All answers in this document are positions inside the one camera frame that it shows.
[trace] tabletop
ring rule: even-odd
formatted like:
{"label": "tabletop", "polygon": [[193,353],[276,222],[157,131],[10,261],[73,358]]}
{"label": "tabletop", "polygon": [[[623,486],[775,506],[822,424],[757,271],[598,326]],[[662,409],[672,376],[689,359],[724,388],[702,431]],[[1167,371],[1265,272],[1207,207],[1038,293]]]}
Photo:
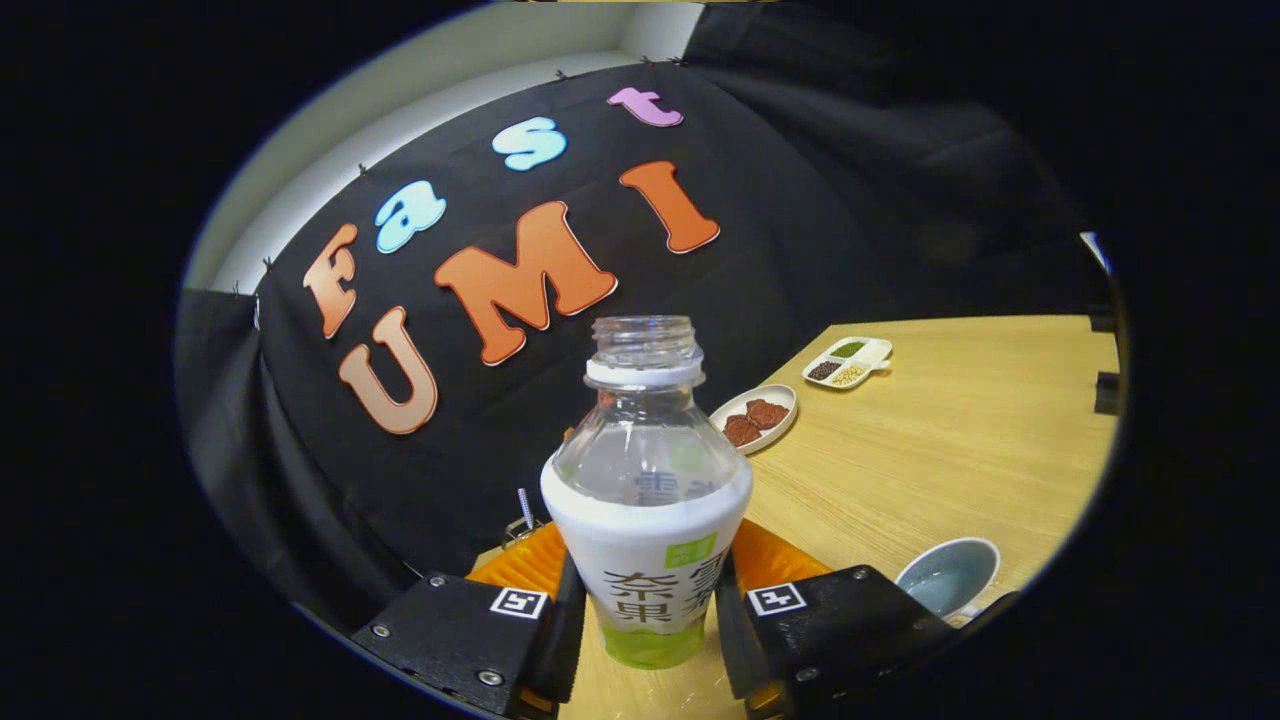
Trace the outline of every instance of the tabletop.
{"label": "tabletop", "polygon": [[[891,366],[850,391],[806,382],[805,365],[847,336],[892,342]],[[937,543],[987,538],[1001,564],[984,607],[1044,568],[1097,488],[1116,427],[1093,411],[1102,370],[1119,372],[1115,336],[1087,316],[832,325],[760,383],[794,388],[797,415],[750,456],[746,518],[831,568],[890,578]],[[614,662],[590,602],[585,621],[564,720],[744,717],[714,603],[703,650],[669,670]]]}

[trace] white bottle label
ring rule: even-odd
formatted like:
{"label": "white bottle label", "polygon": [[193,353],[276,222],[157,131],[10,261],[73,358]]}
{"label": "white bottle label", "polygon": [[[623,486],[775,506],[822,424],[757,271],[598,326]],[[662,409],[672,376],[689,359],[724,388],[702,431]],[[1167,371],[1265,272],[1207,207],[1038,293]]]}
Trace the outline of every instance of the white bottle label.
{"label": "white bottle label", "polygon": [[707,612],[751,471],[695,500],[636,507],[572,489],[548,461],[541,489],[596,614],[623,632],[672,634]]}

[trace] green label patch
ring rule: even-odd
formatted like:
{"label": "green label patch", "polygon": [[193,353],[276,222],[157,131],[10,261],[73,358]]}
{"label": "green label patch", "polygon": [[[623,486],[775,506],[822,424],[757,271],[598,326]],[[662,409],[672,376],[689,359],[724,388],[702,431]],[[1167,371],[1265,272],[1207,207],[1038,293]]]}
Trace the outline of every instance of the green label patch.
{"label": "green label patch", "polygon": [[716,533],[682,544],[667,546],[667,568],[681,568],[710,557],[716,547]]}

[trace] orange letter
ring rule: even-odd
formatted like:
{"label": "orange letter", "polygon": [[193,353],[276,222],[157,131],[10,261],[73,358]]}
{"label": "orange letter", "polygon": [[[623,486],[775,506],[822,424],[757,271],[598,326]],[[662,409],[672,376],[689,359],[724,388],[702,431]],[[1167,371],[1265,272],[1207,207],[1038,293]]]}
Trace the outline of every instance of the orange letter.
{"label": "orange letter", "polygon": [[618,279],[596,268],[582,250],[566,214],[568,205],[556,200],[521,215],[515,265],[466,247],[435,270],[435,284],[453,288],[480,332],[485,365],[497,365],[525,346],[525,331],[508,327],[498,307],[540,331],[552,327],[544,278],[552,279],[561,315],[576,315],[618,287]]}
{"label": "orange letter", "polygon": [[412,388],[407,402],[396,402],[369,366],[369,346],[358,345],[338,366],[338,377],[356,391],[356,397],[384,430],[407,436],[421,428],[435,413],[435,378],[404,332],[404,309],[392,307],[374,325],[374,341],[385,345],[408,377]]}
{"label": "orange letter", "polygon": [[667,250],[682,255],[719,237],[719,225],[708,220],[676,182],[676,167],[666,160],[636,165],[622,173],[618,182],[634,187],[658,213],[667,228]]}
{"label": "orange letter", "polygon": [[356,225],[347,223],[338,228],[329,245],[311,263],[307,274],[302,275],[302,287],[311,290],[324,316],[324,338],[329,340],[338,332],[356,304],[355,290],[342,290],[338,281],[351,282],[356,277],[356,260],[344,246],[356,242]]}

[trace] white wall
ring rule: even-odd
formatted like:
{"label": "white wall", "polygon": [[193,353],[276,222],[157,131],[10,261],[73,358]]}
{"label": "white wall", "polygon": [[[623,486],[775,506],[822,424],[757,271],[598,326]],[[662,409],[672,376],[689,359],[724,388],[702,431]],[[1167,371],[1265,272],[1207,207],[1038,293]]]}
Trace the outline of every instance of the white wall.
{"label": "white wall", "polygon": [[[236,176],[201,232],[184,284],[230,290],[234,281],[227,278],[236,277],[239,279],[241,292],[252,291],[257,283],[256,277],[244,277],[242,270],[221,272],[224,259],[233,246],[257,242],[253,237],[244,237],[253,219],[269,202],[274,204],[275,196],[291,181],[316,169],[317,160],[330,149],[396,110],[481,76],[566,55],[616,54],[635,8],[636,5],[626,3],[484,5],[388,50],[352,72],[289,118]],[[614,55],[602,67],[618,61],[620,58]],[[598,67],[580,60],[576,69],[563,69],[570,73]],[[538,82],[547,79],[543,74]],[[474,90],[479,87],[499,95],[477,99],[470,106],[529,85],[498,88],[494,82],[489,82],[475,86]],[[430,122],[430,117],[429,110],[424,122]],[[347,150],[351,151],[352,147],[348,146]],[[371,164],[366,159],[356,159],[353,163]],[[355,168],[355,164],[349,164],[352,172]],[[311,186],[315,187],[315,181],[311,181]],[[261,250],[252,252],[259,255],[253,261],[260,269],[261,258],[271,254],[271,247],[264,246]]]}
{"label": "white wall", "polygon": [[621,50],[655,61],[684,56],[701,14],[701,3],[640,3],[622,32]]}
{"label": "white wall", "polygon": [[396,47],[337,83],[278,131],[210,215],[184,284],[251,293],[264,258],[358,176],[467,110],[554,79],[684,54],[696,3],[504,3]]}

